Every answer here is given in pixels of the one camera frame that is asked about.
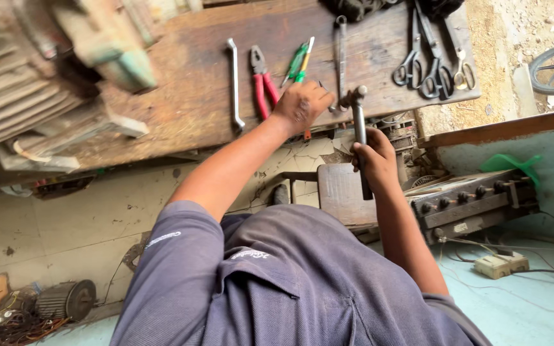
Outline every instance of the wooden chair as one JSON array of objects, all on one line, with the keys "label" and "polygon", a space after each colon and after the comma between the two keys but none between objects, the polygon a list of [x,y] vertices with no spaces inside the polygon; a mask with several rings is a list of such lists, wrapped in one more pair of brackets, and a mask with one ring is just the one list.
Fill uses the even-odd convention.
[{"label": "wooden chair", "polygon": [[363,200],[360,173],[349,163],[322,164],[316,172],[283,172],[290,180],[292,203],[296,203],[294,182],[318,182],[319,207],[336,217],[350,230],[377,226],[375,201]]}]

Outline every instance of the shoe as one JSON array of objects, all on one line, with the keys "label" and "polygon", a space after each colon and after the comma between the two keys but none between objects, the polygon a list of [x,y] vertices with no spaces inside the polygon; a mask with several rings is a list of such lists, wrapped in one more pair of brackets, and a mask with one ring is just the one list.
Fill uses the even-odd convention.
[{"label": "shoe", "polygon": [[288,187],[284,184],[277,185],[273,189],[273,199],[271,200],[271,205],[276,206],[277,204],[289,204],[290,196],[288,193]]}]

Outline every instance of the black scissors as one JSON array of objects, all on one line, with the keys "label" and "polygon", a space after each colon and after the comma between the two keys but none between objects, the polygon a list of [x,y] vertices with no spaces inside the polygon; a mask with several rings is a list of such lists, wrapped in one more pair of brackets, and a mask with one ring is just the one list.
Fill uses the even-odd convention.
[{"label": "black scissors", "polygon": [[[393,72],[393,79],[399,86],[410,89],[420,88],[422,82],[422,65],[418,57],[420,55],[420,30],[418,29],[418,10],[412,11],[412,50],[409,52],[403,63]],[[414,81],[414,70],[417,73],[417,82]]]},{"label": "black scissors", "polygon": [[447,100],[454,92],[454,81],[450,69],[442,63],[440,42],[433,36],[429,18],[420,10],[420,3],[414,0],[418,17],[422,25],[422,33],[425,40],[429,43],[433,62],[429,74],[420,83],[420,93],[426,98],[440,97],[442,100]]}]

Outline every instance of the pliers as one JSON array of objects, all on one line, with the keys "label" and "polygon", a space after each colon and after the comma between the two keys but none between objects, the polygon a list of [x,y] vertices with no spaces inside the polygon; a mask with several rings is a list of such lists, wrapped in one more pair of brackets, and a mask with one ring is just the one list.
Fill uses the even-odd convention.
[{"label": "pliers", "polygon": [[260,113],[262,119],[268,118],[268,108],[264,100],[264,88],[268,90],[268,96],[273,103],[273,106],[279,101],[279,94],[277,88],[273,84],[271,74],[266,70],[264,55],[257,45],[251,47],[251,67],[254,68],[254,80],[256,81],[256,99],[258,101],[258,107],[260,107]]}]

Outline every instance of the red plier handle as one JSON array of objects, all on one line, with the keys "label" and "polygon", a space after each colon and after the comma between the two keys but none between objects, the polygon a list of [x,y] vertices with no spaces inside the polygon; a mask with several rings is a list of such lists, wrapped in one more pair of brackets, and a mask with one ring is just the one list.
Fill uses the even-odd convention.
[{"label": "red plier handle", "polygon": [[279,101],[279,94],[277,93],[277,88],[273,84],[270,72],[266,72],[262,75],[258,73],[254,75],[254,80],[256,81],[256,99],[258,100],[258,107],[262,114],[262,120],[266,120],[270,113],[268,112],[268,107],[266,107],[266,101],[264,100],[264,88],[268,91],[268,96],[273,106]]}]

